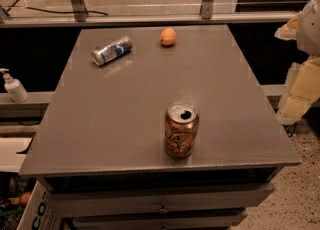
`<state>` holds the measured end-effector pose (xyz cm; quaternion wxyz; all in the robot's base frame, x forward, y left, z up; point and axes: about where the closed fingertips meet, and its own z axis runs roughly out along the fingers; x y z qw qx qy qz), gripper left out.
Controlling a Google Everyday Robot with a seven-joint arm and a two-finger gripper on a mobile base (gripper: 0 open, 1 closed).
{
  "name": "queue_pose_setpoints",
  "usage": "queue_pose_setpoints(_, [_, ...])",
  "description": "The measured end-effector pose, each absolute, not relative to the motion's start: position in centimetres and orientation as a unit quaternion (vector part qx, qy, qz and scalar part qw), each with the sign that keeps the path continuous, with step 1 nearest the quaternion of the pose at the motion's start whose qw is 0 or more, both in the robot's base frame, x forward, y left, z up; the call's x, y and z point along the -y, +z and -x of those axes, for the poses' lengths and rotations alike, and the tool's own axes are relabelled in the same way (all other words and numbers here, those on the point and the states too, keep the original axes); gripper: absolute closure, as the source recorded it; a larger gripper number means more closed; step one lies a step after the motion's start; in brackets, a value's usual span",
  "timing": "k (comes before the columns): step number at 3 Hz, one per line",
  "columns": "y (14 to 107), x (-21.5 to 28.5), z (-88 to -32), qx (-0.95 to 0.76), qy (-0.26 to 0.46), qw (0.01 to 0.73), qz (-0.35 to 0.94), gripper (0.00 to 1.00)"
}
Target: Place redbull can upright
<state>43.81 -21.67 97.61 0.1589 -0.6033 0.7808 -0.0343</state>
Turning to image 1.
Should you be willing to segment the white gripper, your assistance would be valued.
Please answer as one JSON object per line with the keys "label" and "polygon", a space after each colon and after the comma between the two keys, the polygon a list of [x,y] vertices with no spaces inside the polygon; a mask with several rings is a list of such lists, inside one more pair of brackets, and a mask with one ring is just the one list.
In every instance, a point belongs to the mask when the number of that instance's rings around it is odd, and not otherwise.
{"label": "white gripper", "polygon": [[282,125],[293,125],[320,98],[320,0],[310,0],[274,36],[297,39],[299,50],[317,55],[309,56],[302,64],[293,62],[288,70],[276,119]]}

